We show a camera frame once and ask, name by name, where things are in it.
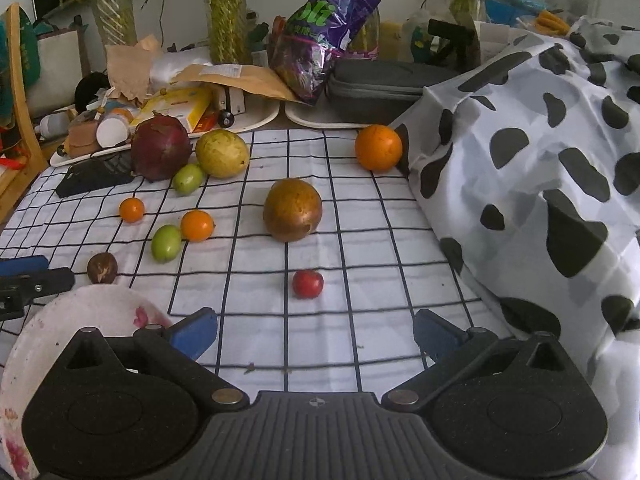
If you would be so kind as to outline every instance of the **white tablecloth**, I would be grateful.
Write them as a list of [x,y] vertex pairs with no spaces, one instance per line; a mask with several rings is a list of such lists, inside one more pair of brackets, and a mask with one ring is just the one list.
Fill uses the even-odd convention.
[[[248,171],[233,180],[210,178],[187,197],[169,181],[138,177],[60,200],[54,190],[66,168],[49,168],[0,234],[0,257],[43,254],[50,268],[71,267],[76,286],[83,286],[89,258],[109,251],[118,261],[116,283],[139,291],[174,321],[212,307],[220,316],[218,338],[200,362],[252,399],[259,390],[380,397],[424,369],[412,328],[421,307],[463,329],[474,324],[510,335],[452,272],[406,180],[396,170],[372,176],[358,165],[354,131],[242,137],[251,149]],[[318,190],[323,215],[316,233],[281,244],[265,232],[262,204],[274,181],[287,176]],[[135,224],[118,216],[129,196],[145,203]],[[213,236],[184,243],[170,263],[155,263],[152,235],[161,225],[179,225],[192,208],[213,216]],[[324,291],[316,300],[297,300],[290,279],[308,268],[322,272]],[[25,319],[0,325],[0,364],[48,300],[38,300]]]

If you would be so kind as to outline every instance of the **metal screw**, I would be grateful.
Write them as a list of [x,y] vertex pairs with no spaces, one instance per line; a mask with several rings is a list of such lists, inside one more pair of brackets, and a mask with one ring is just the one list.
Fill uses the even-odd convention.
[[211,394],[211,399],[218,404],[237,404],[242,400],[242,392],[235,388],[221,388]]
[[399,404],[400,406],[410,406],[418,402],[420,397],[411,390],[392,390],[389,392],[388,399],[392,403]]

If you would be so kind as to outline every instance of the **brown fruit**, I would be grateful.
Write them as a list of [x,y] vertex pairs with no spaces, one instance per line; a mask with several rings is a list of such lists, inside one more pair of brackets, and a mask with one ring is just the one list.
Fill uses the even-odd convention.
[[94,254],[86,266],[92,283],[113,283],[118,275],[118,263],[111,253]]
[[322,218],[322,200],[311,184],[298,178],[277,181],[264,202],[262,218],[279,242],[302,240]]

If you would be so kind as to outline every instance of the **cow print blanket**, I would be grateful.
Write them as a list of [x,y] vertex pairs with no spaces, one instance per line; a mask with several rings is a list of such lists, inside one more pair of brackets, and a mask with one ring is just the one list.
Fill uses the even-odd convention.
[[640,475],[640,30],[581,19],[424,89],[391,124],[440,247],[517,335],[555,334]]

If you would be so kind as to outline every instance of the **orange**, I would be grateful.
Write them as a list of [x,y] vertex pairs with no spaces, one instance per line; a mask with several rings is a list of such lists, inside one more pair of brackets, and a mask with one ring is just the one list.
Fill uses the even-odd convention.
[[194,209],[182,217],[180,231],[182,237],[190,242],[203,242],[211,236],[215,226],[209,213]]
[[372,124],[359,131],[355,149],[356,158],[363,168],[385,172],[400,161],[402,140],[388,126]]
[[130,224],[142,220],[145,214],[145,205],[142,200],[134,196],[124,199],[120,203],[120,217]]

